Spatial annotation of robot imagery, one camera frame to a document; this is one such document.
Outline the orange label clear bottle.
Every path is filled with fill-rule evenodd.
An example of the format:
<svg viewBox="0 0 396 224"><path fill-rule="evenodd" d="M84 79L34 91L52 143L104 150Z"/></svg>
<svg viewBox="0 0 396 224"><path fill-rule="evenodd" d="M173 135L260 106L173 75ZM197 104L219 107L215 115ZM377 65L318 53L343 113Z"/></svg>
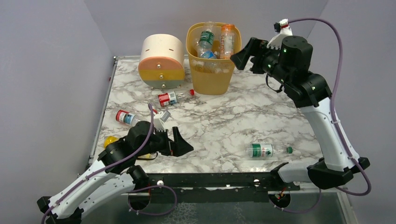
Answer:
<svg viewBox="0 0 396 224"><path fill-rule="evenodd" d="M234 24L225 24L220 32L220 59L228 59L234 54Z"/></svg>

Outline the clear bottle green label angled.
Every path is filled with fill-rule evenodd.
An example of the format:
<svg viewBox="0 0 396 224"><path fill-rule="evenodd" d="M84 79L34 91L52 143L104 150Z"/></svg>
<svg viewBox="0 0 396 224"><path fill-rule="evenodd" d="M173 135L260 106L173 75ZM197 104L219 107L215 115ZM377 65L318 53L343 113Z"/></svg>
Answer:
<svg viewBox="0 0 396 224"><path fill-rule="evenodd" d="M206 22L201 30L199 38L199 46L202 49L211 49L214 42L214 31L216 30L216 24L212 21Z"/></svg>

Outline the clear bottle red blue label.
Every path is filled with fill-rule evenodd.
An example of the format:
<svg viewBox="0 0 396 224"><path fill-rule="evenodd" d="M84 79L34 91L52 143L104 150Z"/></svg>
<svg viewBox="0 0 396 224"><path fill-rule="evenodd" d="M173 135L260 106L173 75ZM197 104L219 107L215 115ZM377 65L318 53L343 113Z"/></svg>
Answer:
<svg viewBox="0 0 396 224"><path fill-rule="evenodd" d="M144 121L141 116L125 110L115 110L114 118L117 122L131 127L136 126L140 121Z"/></svg>

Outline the clear bottle red cap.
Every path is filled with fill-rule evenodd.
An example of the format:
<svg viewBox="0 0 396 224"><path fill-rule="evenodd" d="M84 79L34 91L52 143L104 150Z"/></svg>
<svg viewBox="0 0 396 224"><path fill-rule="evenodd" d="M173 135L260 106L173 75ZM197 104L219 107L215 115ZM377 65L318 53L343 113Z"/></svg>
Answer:
<svg viewBox="0 0 396 224"><path fill-rule="evenodd" d="M161 107L165 107L180 103L194 96L195 96L195 91L193 89L187 90L185 92L169 91L166 93L159 94L157 96L157 102Z"/></svg>

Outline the clear bottle green cestbon label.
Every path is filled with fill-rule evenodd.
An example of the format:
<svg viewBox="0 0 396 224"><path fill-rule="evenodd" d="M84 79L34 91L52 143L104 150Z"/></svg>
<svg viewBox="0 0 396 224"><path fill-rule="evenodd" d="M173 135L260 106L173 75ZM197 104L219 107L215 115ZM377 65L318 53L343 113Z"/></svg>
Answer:
<svg viewBox="0 0 396 224"><path fill-rule="evenodd" d="M270 158L276 155L292 154L294 149L290 146L283 147L270 143L250 143L245 152L250 158Z"/></svg>

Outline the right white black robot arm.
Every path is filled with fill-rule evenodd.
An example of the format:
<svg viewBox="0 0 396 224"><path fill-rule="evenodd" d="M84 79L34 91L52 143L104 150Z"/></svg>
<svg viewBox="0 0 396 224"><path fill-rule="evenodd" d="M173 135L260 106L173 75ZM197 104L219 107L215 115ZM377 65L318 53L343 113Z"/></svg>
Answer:
<svg viewBox="0 0 396 224"><path fill-rule="evenodd" d="M331 110L331 90L326 80L309 71L313 47L300 36L287 36L278 49L252 37L231 56L239 70L252 62L251 72L266 74L281 84L283 91L308 120L320 145L322 158L314 163L284 163L271 171L279 182L311 182L320 189L342 186L370 166L344 136L337 114Z"/></svg>

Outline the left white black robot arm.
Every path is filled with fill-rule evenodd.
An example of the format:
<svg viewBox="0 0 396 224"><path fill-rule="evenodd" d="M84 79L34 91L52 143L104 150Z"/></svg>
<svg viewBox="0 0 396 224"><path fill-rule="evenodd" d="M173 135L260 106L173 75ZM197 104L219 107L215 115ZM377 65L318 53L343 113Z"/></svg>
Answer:
<svg viewBox="0 0 396 224"><path fill-rule="evenodd" d="M44 213L43 224L79 224L84 216L114 197L135 190L147 190L149 176L136 164L139 156L160 153L179 157L193 151L178 127L155 129L148 121L140 121L128 134L106 146L98 159L71 185L54 196L37 201Z"/></svg>

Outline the yellow mesh waste bin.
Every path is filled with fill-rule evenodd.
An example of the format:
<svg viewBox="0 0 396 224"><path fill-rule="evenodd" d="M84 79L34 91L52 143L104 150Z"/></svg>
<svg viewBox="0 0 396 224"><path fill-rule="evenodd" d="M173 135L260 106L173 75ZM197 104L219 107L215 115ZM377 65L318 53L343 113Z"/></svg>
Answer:
<svg viewBox="0 0 396 224"><path fill-rule="evenodd" d="M205 22L190 27L186 37L193 89L204 95L222 95L227 92L235 65L230 58L220 59L220 32L227 23L215 22L214 42L211 49L202 49L199 46L201 30ZM241 36L238 28L234 28L234 54L241 50ZM204 59L198 55L203 50L211 50L217 59Z"/></svg>

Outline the yellow drink bottle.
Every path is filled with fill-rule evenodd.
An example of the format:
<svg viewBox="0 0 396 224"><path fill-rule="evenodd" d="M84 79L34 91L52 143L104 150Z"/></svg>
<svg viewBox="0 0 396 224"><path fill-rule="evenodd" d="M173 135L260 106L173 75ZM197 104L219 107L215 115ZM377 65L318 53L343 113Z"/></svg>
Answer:
<svg viewBox="0 0 396 224"><path fill-rule="evenodd" d="M116 136L116 135L105 137L104 142L103 142L103 148L105 149L109 144L114 143L114 142L118 141L119 139L120 139L120 137Z"/></svg>

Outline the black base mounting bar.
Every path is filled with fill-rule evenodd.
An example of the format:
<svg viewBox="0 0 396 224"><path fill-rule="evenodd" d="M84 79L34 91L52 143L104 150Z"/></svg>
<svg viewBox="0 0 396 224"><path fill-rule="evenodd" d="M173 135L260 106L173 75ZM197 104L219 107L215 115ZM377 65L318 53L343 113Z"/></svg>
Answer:
<svg viewBox="0 0 396 224"><path fill-rule="evenodd" d="M268 194L299 191L293 183L281 183L270 172L245 173L148 173L135 189L151 187L151 203L267 203Z"/></svg>

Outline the round pink yellow drawer box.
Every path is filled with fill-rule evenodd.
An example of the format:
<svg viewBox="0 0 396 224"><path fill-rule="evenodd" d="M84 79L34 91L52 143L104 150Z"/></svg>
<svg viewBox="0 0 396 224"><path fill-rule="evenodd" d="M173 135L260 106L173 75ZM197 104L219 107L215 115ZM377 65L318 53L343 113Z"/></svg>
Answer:
<svg viewBox="0 0 396 224"><path fill-rule="evenodd" d="M148 36L142 44L138 73L153 88L179 87L185 79L182 42L169 34Z"/></svg>

